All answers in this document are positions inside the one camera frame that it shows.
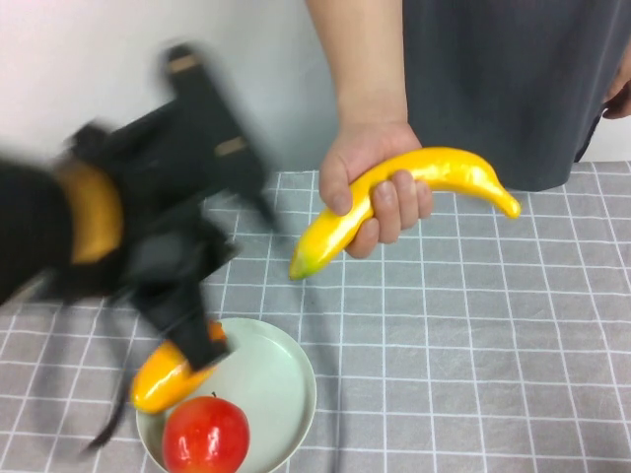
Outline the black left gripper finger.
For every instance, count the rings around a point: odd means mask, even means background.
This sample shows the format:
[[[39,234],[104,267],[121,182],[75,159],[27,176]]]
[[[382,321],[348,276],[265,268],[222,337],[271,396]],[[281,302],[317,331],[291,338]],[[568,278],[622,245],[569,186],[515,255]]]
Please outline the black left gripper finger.
[[[178,301],[168,329],[169,339],[186,358],[192,372],[210,369],[232,353],[225,336],[214,336],[217,324],[205,318],[200,301]]]
[[[174,322],[171,298],[169,291],[138,290],[133,296],[135,308],[162,337],[168,336]]]

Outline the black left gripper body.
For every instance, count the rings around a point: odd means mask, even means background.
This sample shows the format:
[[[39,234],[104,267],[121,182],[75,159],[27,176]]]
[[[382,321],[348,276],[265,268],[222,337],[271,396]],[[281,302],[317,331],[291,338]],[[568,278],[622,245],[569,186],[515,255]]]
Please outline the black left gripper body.
[[[124,278],[130,301],[138,290],[169,291],[173,313],[178,301],[200,301],[205,314],[201,282],[237,253],[228,235],[203,217],[162,227],[133,246]]]

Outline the person's right hand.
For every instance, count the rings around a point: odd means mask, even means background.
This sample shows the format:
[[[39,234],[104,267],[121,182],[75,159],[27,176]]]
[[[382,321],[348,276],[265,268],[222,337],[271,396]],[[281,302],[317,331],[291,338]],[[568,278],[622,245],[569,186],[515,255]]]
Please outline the person's right hand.
[[[345,124],[326,154],[319,170],[319,196],[339,215],[350,211],[352,181],[381,162],[421,148],[404,122]],[[431,215],[433,196],[428,185],[399,171],[377,185],[372,193],[374,217],[364,222],[346,246],[350,256],[368,257],[380,243],[394,243],[402,231]]]

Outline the person's left hand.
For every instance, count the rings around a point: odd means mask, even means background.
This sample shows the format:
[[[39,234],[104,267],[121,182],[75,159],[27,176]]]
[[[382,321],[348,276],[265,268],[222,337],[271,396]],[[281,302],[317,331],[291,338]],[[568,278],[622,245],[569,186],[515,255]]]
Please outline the person's left hand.
[[[602,117],[606,119],[620,119],[628,117],[631,110],[630,102],[630,83],[627,82],[620,91],[605,104]]]

